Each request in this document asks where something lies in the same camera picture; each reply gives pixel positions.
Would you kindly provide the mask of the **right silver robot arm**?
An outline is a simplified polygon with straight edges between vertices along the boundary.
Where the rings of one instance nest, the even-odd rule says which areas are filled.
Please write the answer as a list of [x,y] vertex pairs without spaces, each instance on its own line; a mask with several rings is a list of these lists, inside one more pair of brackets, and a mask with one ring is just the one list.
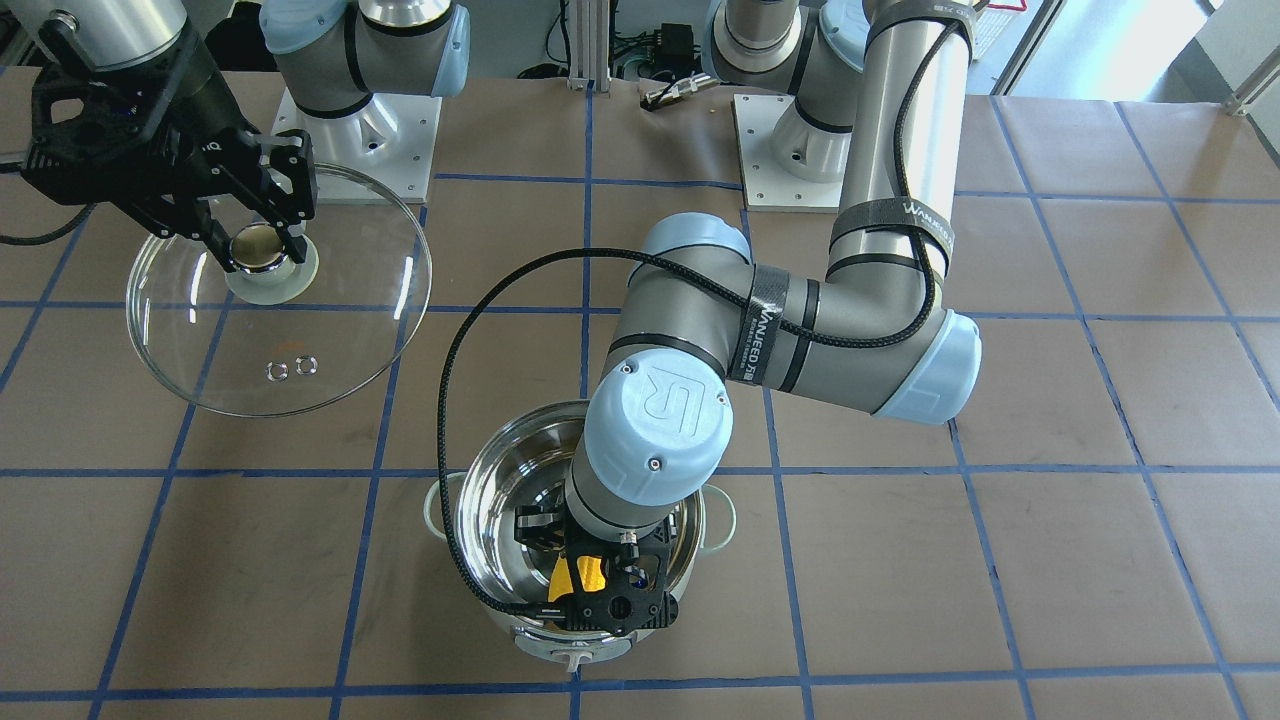
[[[13,1],[47,56],[31,91],[29,146],[3,169],[61,205],[109,202],[159,238],[202,243],[224,272],[253,272],[214,219],[230,195],[305,264],[314,145],[242,113],[180,1]],[[454,1],[265,1],[259,27],[294,105],[352,117],[379,94],[457,95],[470,18]]]

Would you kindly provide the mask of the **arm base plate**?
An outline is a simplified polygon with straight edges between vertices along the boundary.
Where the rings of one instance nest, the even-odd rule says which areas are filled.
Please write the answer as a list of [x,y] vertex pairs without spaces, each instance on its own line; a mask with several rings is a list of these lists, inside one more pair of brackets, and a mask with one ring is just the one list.
[[271,127],[308,133],[315,161],[374,178],[408,205],[426,202],[440,119],[438,97],[376,94],[353,115],[310,117],[284,92]]
[[838,210],[850,132],[809,124],[783,95],[736,94],[732,109],[749,210]]

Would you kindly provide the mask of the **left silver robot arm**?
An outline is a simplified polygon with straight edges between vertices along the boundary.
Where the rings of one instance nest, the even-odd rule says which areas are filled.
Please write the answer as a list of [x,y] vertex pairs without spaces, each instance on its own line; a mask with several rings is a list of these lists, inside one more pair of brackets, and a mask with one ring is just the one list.
[[631,261],[608,368],[559,489],[517,509],[515,539],[557,566],[543,598],[506,612],[566,632],[623,635],[672,623],[669,515],[719,465],[737,382],[924,425],[975,387],[977,324],[943,305],[972,1],[828,1],[805,41],[778,3],[722,3],[719,74],[787,50],[813,72],[844,64],[849,19],[869,24],[826,275],[758,263],[718,217],[658,222]]

